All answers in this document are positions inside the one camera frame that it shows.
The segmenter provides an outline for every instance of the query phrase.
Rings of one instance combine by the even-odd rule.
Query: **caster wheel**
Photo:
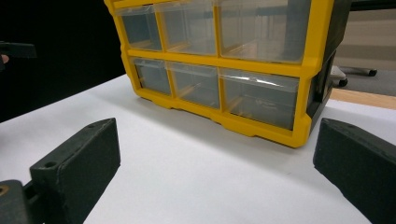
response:
[[[346,85],[347,85],[347,78],[345,80],[340,80],[340,82],[338,82],[339,87],[345,87]]]
[[[375,77],[377,70],[370,70],[369,77]]]

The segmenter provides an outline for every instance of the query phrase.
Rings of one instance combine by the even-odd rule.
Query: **beige wall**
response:
[[[350,12],[334,65],[396,70],[396,9]]]

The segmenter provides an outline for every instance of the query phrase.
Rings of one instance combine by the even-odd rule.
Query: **dark wall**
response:
[[[120,41],[102,0],[1,0],[0,40],[35,45],[0,73],[0,122],[125,73]]]

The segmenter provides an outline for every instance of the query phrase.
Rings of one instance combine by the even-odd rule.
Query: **transparent drawer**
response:
[[[216,67],[187,63],[168,63],[177,97],[219,108],[219,81]]]
[[[122,17],[131,48],[162,50],[153,5],[123,8],[116,14]]]
[[[164,61],[134,58],[133,63],[136,66],[142,88],[167,95],[171,94]]]
[[[300,63],[311,0],[219,0],[222,57]]]
[[[291,130],[298,78],[220,69],[227,110],[248,119]]]
[[[216,53],[212,1],[177,1],[158,4],[155,8],[162,14],[167,51]]]

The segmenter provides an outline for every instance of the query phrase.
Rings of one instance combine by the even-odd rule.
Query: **white tabletop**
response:
[[[330,100],[322,117],[396,145],[396,111]],[[137,97],[127,76],[0,123],[0,180],[84,126],[116,118],[121,167],[86,223],[369,223],[312,162],[318,125],[291,149]]]

